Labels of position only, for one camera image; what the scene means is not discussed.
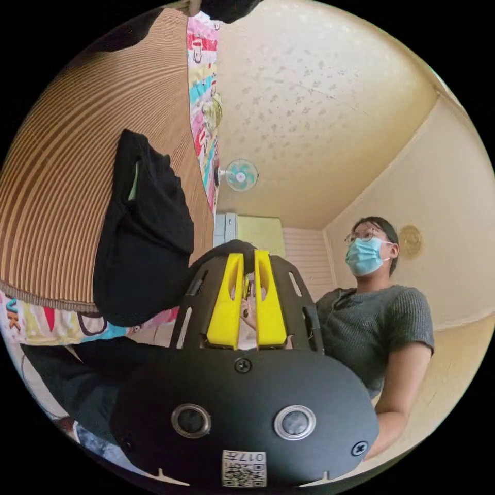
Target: cabinet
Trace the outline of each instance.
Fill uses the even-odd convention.
[[[215,215],[215,233],[213,246],[237,239],[237,215],[219,213]]]

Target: blue surgical mask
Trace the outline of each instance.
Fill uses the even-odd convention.
[[[380,256],[380,248],[385,242],[378,237],[372,237],[369,241],[363,241],[357,238],[352,246],[349,247],[345,262],[349,265],[351,272],[356,277],[368,275],[380,268],[385,261],[390,258],[382,259]]]

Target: black cloth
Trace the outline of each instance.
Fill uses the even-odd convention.
[[[247,242],[217,246],[189,267],[193,250],[194,224],[170,157],[145,136],[124,130],[93,273],[101,316],[131,327],[179,306],[199,267],[217,256],[243,254],[245,272],[254,271],[254,247]]]
[[[202,0],[201,10],[214,21],[226,24],[245,17],[263,0]],[[163,7],[146,12],[115,28],[109,34],[95,41],[87,52],[116,52],[138,44],[148,33]]]
[[[263,0],[202,0],[201,10],[214,21],[225,24],[245,17]]]
[[[58,345],[21,344],[21,348],[60,407],[83,428],[114,445],[109,424],[122,385],[140,366],[179,352],[127,337],[74,345],[80,360]]]
[[[146,12],[115,28],[107,35],[92,43],[86,52],[117,52],[144,40],[163,8]]]

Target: ceiling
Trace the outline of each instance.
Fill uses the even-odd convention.
[[[323,228],[393,160],[437,95],[378,28],[309,0],[265,0],[222,25],[221,166],[244,158],[248,192],[221,184],[218,211]]]

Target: gray knit shirt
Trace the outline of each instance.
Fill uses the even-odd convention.
[[[390,352],[410,342],[434,352],[430,307],[417,289],[394,285],[363,294],[336,289],[316,309],[325,354],[354,371],[371,398],[382,391]]]

